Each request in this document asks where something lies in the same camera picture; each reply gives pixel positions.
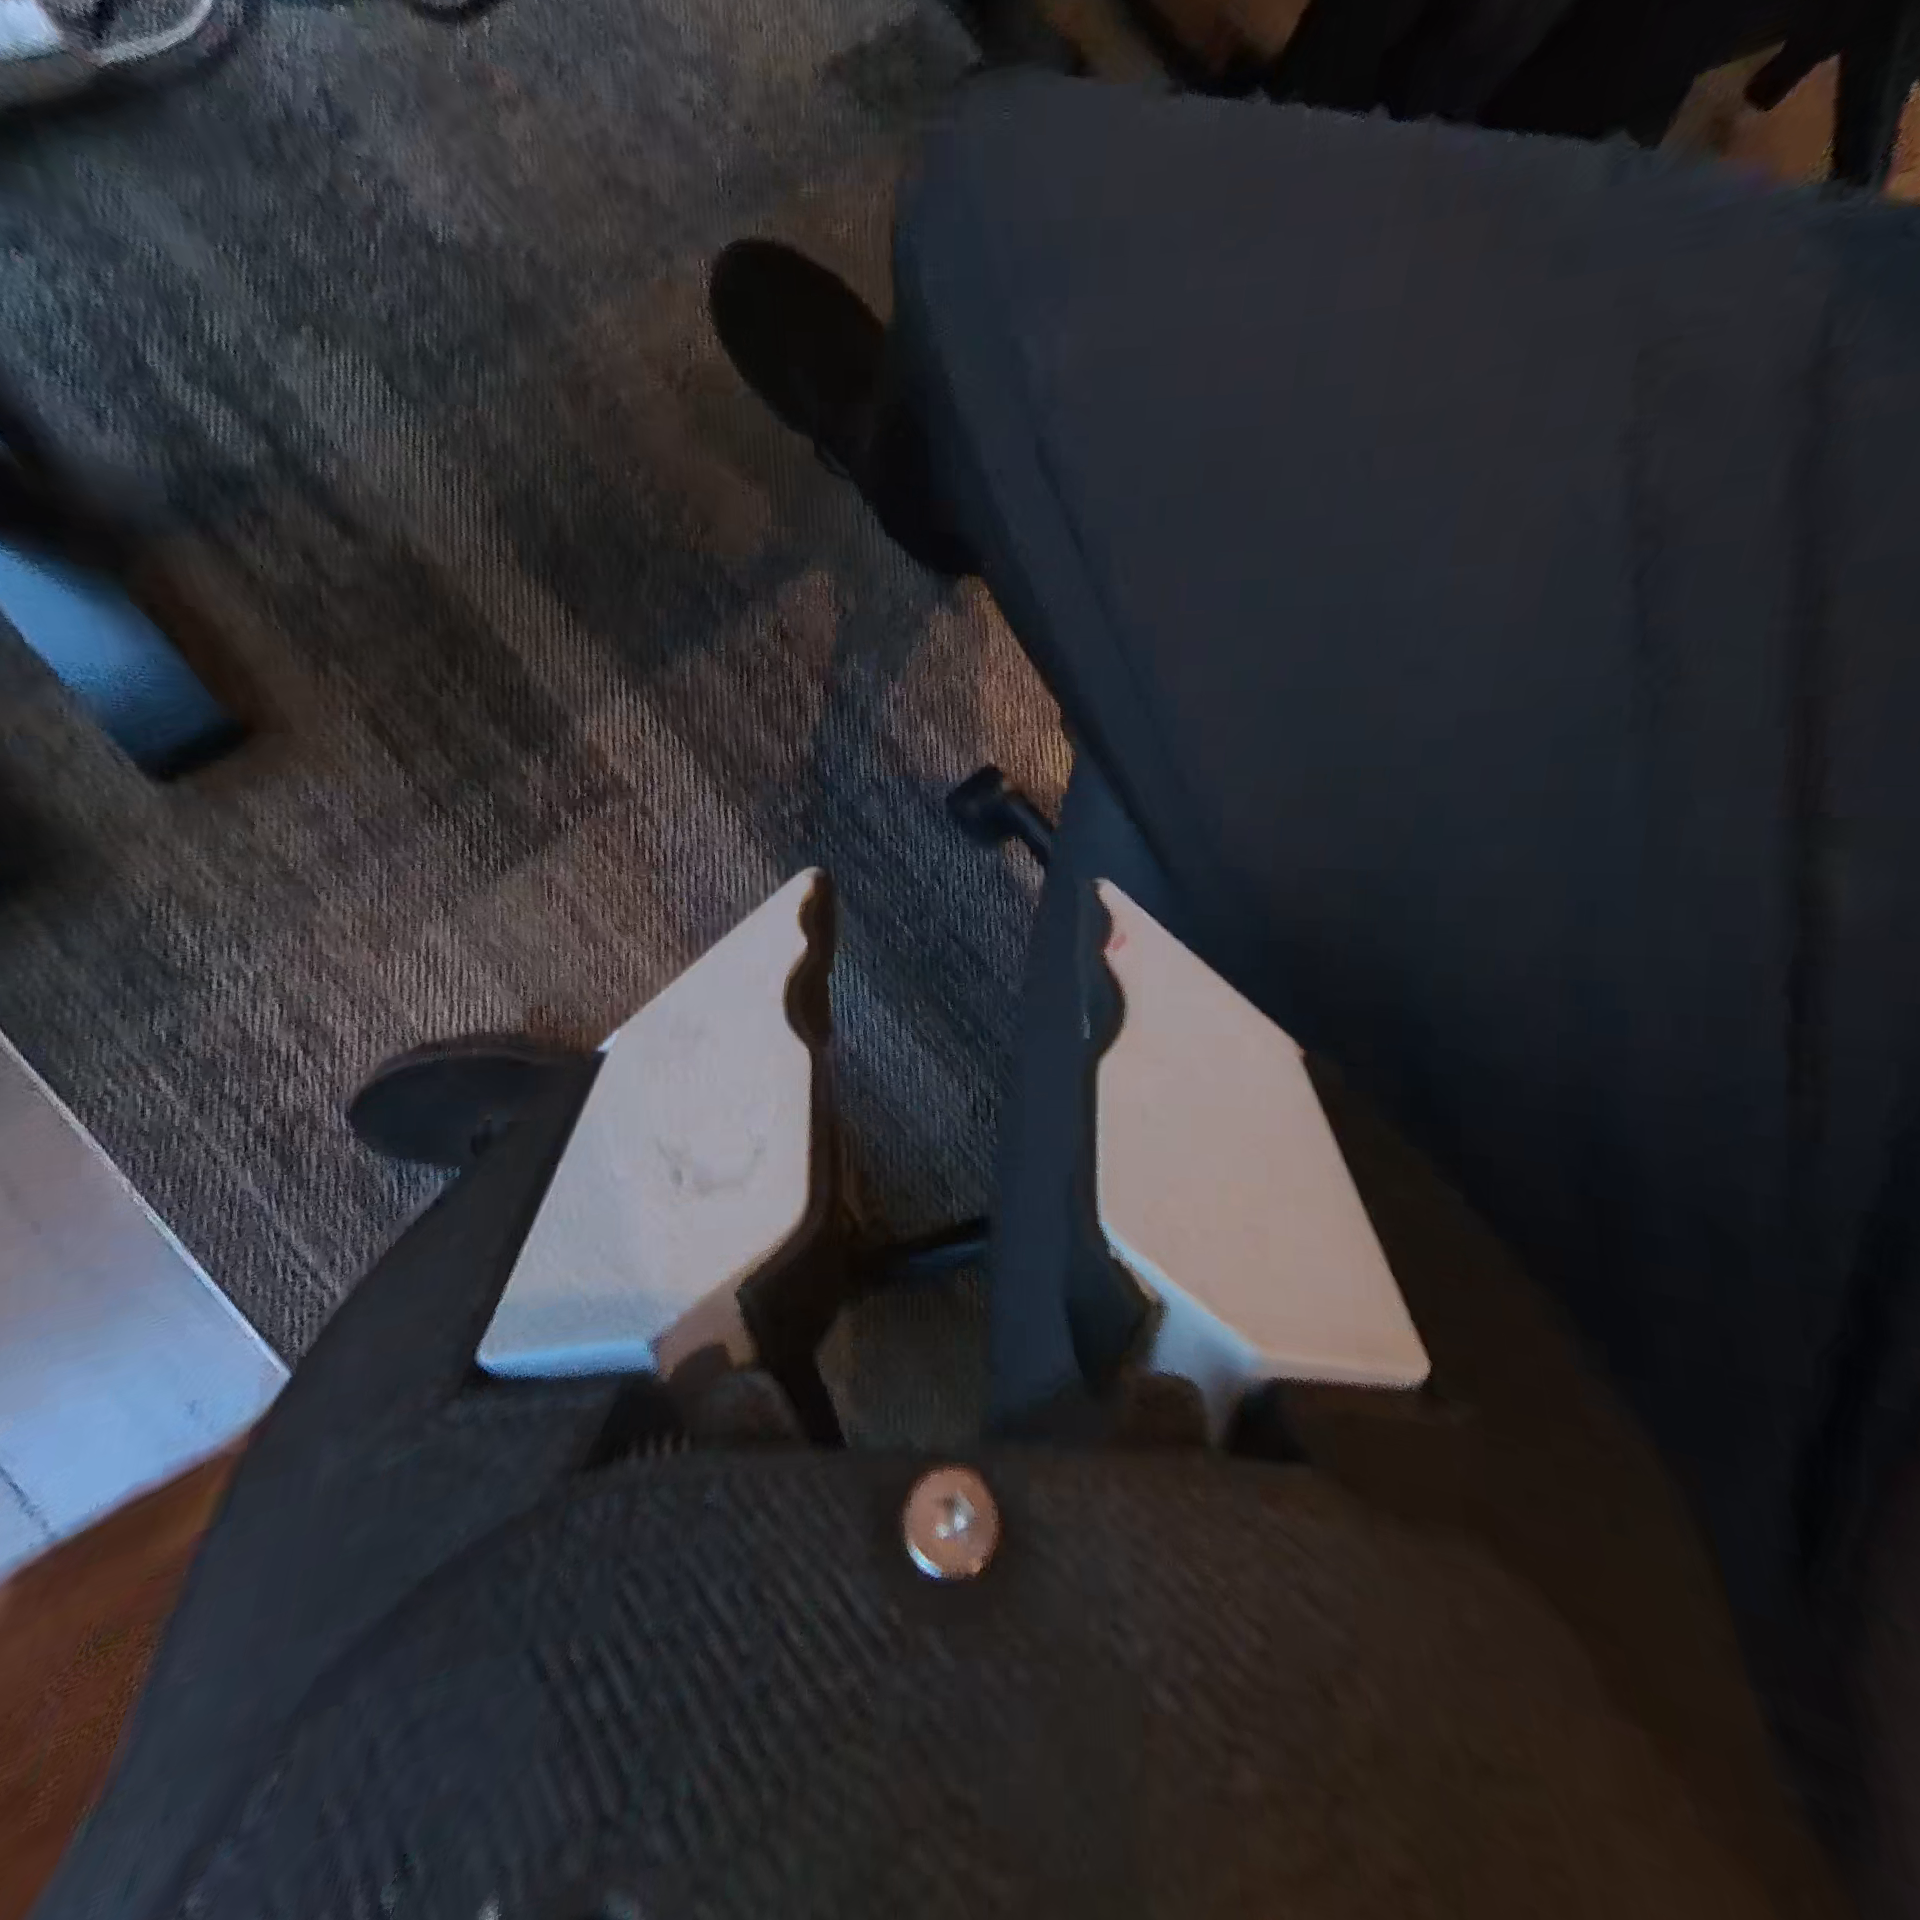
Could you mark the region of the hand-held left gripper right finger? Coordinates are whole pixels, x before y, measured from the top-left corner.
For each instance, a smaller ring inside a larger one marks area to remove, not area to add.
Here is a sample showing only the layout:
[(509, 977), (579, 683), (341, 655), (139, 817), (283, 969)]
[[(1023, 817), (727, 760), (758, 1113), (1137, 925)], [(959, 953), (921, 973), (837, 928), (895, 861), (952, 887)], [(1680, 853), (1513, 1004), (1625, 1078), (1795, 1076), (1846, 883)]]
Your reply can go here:
[(1432, 1379), (1301, 1045), (1112, 880), (1095, 1214), (1151, 1299), (1145, 1359), (1206, 1400)]

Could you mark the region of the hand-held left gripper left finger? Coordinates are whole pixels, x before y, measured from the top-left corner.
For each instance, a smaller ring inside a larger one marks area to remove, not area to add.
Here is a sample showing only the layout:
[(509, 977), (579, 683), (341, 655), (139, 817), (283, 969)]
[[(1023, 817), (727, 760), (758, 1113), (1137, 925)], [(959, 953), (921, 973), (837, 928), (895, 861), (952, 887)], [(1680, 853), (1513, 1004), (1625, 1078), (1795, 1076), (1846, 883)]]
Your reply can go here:
[(667, 1379), (758, 1363), (752, 1287), (823, 1228), (837, 1175), (835, 897), (797, 871), (597, 1049), (475, 1363)]

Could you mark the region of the black chair lever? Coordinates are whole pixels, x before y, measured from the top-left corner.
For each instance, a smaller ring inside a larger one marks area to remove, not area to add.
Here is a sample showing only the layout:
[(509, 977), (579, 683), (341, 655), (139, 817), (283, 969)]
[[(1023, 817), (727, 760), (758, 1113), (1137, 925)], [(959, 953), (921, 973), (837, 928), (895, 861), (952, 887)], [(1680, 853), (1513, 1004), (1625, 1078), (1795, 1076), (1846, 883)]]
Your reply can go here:
[(1051, 817), (993, 760), (947, 792), (952, 823), (978, 848), (1019, 848), (1045, 869), (1051, 857)]

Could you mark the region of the person's legs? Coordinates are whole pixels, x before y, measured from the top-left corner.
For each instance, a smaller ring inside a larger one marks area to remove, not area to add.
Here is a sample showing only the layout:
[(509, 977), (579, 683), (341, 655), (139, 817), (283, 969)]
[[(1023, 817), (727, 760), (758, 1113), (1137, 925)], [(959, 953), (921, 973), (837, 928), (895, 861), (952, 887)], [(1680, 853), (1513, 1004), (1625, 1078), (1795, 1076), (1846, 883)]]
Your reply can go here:
[(1917, 200), (1023, 72), (895, 285), (1179, 924), (1563, 1304), (1917, 1915)]

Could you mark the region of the wooden beam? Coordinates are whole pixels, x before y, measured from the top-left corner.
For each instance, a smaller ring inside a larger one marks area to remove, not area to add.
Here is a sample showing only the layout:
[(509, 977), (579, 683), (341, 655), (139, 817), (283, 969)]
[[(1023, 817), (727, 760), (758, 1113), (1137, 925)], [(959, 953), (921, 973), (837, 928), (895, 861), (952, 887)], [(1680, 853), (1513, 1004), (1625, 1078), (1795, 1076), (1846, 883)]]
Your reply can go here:
[(138, 1495), (3, 1587), (3, 1915), (97, 1806), (185, 1572), (248, 1443)]

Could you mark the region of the person's black shoe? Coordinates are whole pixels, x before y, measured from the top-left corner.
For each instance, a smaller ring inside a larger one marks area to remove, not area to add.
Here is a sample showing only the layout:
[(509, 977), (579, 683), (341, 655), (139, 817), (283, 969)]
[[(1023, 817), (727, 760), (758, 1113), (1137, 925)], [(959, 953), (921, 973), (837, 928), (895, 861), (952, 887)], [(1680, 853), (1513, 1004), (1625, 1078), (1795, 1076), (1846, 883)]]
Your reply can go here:
[(735, 373), (925, 569), (962, 581), (955, 526), (893, 328), (853, 285), (773, 237), (739, 237), (712, 264), (707, 307)]

